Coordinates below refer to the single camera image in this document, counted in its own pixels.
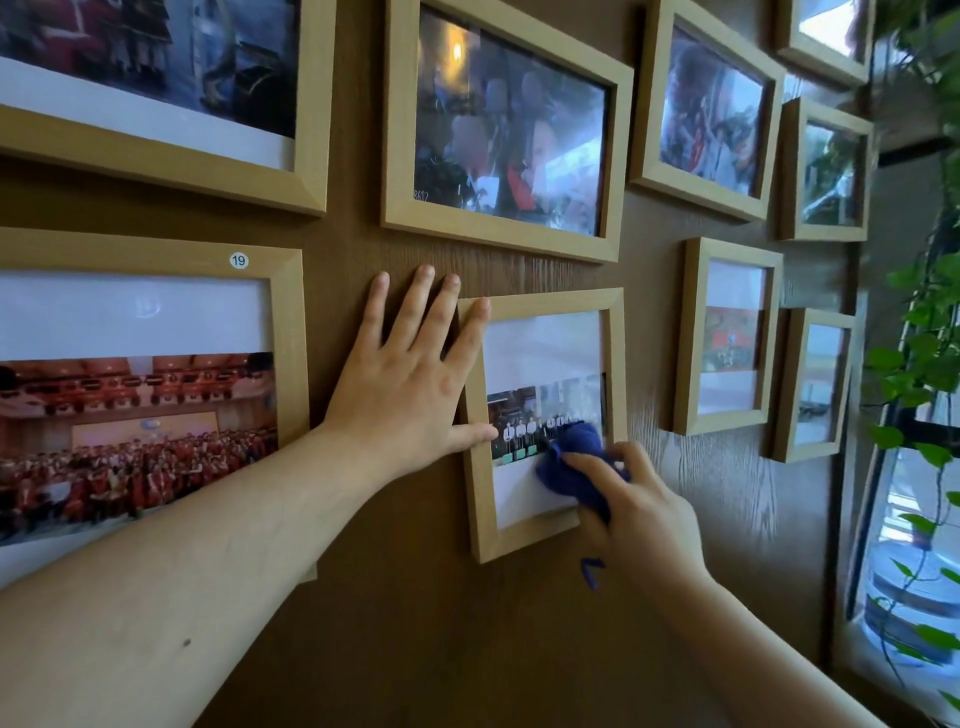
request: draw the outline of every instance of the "auditorium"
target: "auditorium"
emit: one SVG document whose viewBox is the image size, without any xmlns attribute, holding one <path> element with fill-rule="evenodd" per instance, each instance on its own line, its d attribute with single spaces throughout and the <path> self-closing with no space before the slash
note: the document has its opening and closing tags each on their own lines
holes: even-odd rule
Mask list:
<svg viewBox="0 0 960 728">
<path fill-rule="evenodd" d="M 0 362 L 0 546 L 139 519 L 276 448 L 268 352 Z"/>
</svg>

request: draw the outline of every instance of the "forearm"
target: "forearm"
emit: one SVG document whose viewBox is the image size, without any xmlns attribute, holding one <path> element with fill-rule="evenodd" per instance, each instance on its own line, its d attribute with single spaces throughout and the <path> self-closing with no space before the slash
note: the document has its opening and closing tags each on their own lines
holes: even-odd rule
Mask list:
<svg viewBox="0 0 960 728">
<path fill-rule="evenodd" d="M 9 587 L 4 725 L 190 725 L 381 485 L 358 460 L 314 431 Z"/>
<path fill-rule="evenodd" d="M 664 613 L 741 726 L 882 726 L 715 583 Z"/>
</svg>

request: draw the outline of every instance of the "wooden wall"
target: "wooden wall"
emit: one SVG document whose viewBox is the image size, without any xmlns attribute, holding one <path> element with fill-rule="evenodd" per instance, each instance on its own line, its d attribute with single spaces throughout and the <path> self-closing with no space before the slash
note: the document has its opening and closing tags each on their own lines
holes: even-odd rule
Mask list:
<svg viewBox="0 0 960 728">
<path fill-rule="evenodd" d="M 770 47 L 773 3 L 700 1 Z M 638 2 L 511 2 L 636 64 Z M 402 284 L 429 261 L 440 275 L 460 273 L 465 296 L 623 286 L 631 436 L 696 507 L 713 573 L 804 655 L 821 659 L 834 459 L 766 459 L 766 427 L 692 438 L 664 428 L 681 240 L 708 235 L 783 250 L 784 305 L 845 312 L 856 249 L 781 246 L 770 242 L 768 226 L 636 187 L 626 195 L 616 265 L 381 229 L 384 12 L 384 0 L 339 3 L 324 220 L 0 159 L 0 225 L 302 248 L 314 423 L 378 270 Z M 778 199 L 775 191 L 772 209 Z M 394 311 L 399 298 L 398 287 Z M 586 587 L 578 559 L 588 551 L 573 531 L 478 566 L 469 553 L 463 461 L 448 457 L 364 507 L 321 560 L 317 581 L 290 596 L 199 725 L 723 725 L 719 703 L 648 607 L 612 574 L 601 577 L 598 593 Z"/>
</svg>

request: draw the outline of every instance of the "wooden picture frame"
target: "wooden picture frame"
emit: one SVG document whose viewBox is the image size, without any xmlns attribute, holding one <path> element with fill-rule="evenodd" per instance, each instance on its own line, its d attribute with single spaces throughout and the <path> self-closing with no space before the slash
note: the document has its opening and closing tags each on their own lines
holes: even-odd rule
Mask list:
<svg viewBox="0 0 960 728">
<path fill-rule="evenodd" d="M 759 336 L 756 341 L 756 383 L 750 396 L 753 406 L 701 413 L 699 404 L 704 370 L 704 349 L 708 306 L 708 278 L 712 261 L 762 269 L 762 304 L 757 314 Z M 783 255 L 734 245 L 722 240 L 699 237 L 687 240 L 684 251 L 684 302 L 680 322 L 680 350 L 677 362 L 677 396 L 674 403 L 673 431 L 681 435 L 699 435 L 724 429 L 767 422 L 770 386 L 780 314 L 780 282 Z"/>
<path fill-rule="evenodd" d="M 414 173 L 421 7 L 474 25 L 608 91 L 606 149 L 595 236 L 417 199 Z M 633 69 L 500 0 L 390 0 L 387 26 L 382 224 L 387 228 L 535 253 L 616 261 L 623 215 Z"/>
<path fill-rule="evenodd" d="M 661 160 L 661 130 L 668 92 L 674 28 L 692 36 L 763 85 L 756 143 L 756 176 L 751 194 L 677 168 Z M 697 5 L 693 0 L 653 0 L 647 6 L 643 59 L 637 76 L 630 182 L 743 220 L 767 218 L 780 104 L 786 72 L 776 61 Z"/>
<path fill-rule="evenodd" d="M 326 213 L 336 0 L 303 0 L 293 171 L 0 104 L 0 153 L 311 215 Z"/>
<path fill-rule="evenodd" d="M 811 123 L 831 131 L 862 137 L 853 162 L 853 199 L 857 207 L 855 225 L 815 225 L 804 222 L 808 143 L 805 131 Z M 780 215 L 780 240 L 835 240 L 837 242 L 866 240 L 873 176 L 871 164 L 875 142 L 873 123 L 802 97 L 783 105 L 782 125 L 783 210 Z"/>
<path fill-rule="evenodd" d="M 862 10 L 856 20 L 863 30 L 863 60 L 857 61 L 824 42 L 801 32 L 801 0 L 778 0 L 774 45 L 777 54 L 801 68 L 819 74 L 848 88 L 870 81 L 870 62 L 874 52 L 872 38 L 876 22 L 876 0 L 860 0 Z"/>
<path fill-rule="evenodd" d="M 836 421 L 830 424 L 832 437 L 825 442 L 796 445 L 800 419 L 801 395 L 803 394 L 806 354 L 811 326 L 840 328 L 845 331 L 838 358 L 839 377 L 834 380 L 831 401 Z M 811 457 L 835 455 L 840 451 L 843 426 L 850 393 L 851 344 L 856 317 L 842 313 L 821 311 L 816 308 L 790 309 L 790 324 L 787 331 L 786 359 L 783 369 L 783 385 L 780 390 L 780 412 L 774 435 L 773 457 L 781 463 L 793 463 Z"/>
<path fill-rule="evenodd" d="M 458 314 L 461 325 L 466 320 L 473 301 L 475 299 L 459 302 Z M 591 311 L 601 312 L 601 329 L 604 337 L 602 356 L 606 374 L 607 403 L 607 431 L 604 434 L 607 442 L 626 440 L 628 437 L 626 345 L 622 288 L 493 298 L 491 321 L 530 319 L 537 316 Z M 480 351 L 464 390 L 463 414 L 467 422 L 487 423 L 490 420 L 487 395 L 484 352 Z M 465 466 L 470 544 L 473 556 L 481 564 L 566 531 L 579 523 L 576 509 L 565 508 L 542 513 L 500 530 L 497 527 L 496 504 L 493 496 L 491 444 L 484 443 L 470 449 L 466 453 Z"/>
<path fill-rule="evenodd" d="M 231 264 L 235 255 L 246 258 L 246 267 Z M 300 250 L 0 228 L 0 270 L 268 281 L 279 445 L 310 430 Z M 315 568 L 304 576 L 311 578 Z"/>
</svg>

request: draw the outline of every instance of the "person in white shirt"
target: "person in white shirt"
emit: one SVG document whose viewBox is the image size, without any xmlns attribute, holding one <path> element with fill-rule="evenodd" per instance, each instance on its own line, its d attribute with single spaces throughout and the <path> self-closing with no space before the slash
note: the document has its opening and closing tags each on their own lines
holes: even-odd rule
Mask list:
<svg viewBox="0 0 960 728">
<path fill-rule="evenodd" d="M 514 454 L 514 426 L 507 422 L 507 426 L 503 428 L 503 442 L 507 446 L 507 452 L 504 453 L 513 455 Z"/>
</svg>

